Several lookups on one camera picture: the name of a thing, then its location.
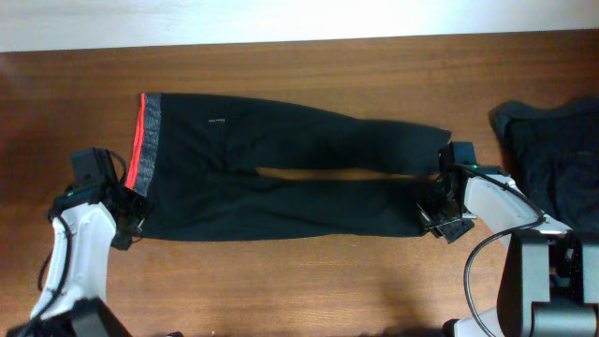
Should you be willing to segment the black leggings red waistband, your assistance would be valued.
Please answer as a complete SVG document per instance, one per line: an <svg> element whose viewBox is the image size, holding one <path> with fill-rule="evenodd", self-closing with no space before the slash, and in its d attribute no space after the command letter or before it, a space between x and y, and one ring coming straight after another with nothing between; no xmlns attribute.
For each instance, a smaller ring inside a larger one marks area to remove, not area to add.
<svg viewBox="0 0 599 337"><path fill-rule="evenodd" d="M148 93L126 184L149 203L151 239L417 237L416 204L450 137L285 102Z"/></svg>

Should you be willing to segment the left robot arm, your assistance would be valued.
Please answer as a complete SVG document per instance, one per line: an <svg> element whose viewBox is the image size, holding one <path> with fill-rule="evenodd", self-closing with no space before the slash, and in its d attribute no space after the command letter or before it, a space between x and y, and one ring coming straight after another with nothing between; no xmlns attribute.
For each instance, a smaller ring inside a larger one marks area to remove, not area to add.
<svg viewBox="0 0 599 337"><path fill-rule="evenodd" d="M110 249L126 250L149 212L146 197L123 186L70 185L48 211L53 247L27 322L8 336L128 336L107 305Z"/></svg>

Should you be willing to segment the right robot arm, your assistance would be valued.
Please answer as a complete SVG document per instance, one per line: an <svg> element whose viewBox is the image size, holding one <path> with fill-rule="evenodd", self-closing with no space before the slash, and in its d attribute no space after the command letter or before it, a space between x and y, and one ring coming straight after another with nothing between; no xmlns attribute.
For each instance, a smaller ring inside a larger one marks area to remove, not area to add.
<svg viewBox="0 0 599 337"><path fill-rule="evenodd" d="M575 232L525 197L496 167L448 164L424 228L449 242L476 218L491 230L467 257L462 276L470 316L445 322L444 336L595 336L598 333L598 238ZM474 260L483 248L507 248L497 301L475 308Z"/></svg>

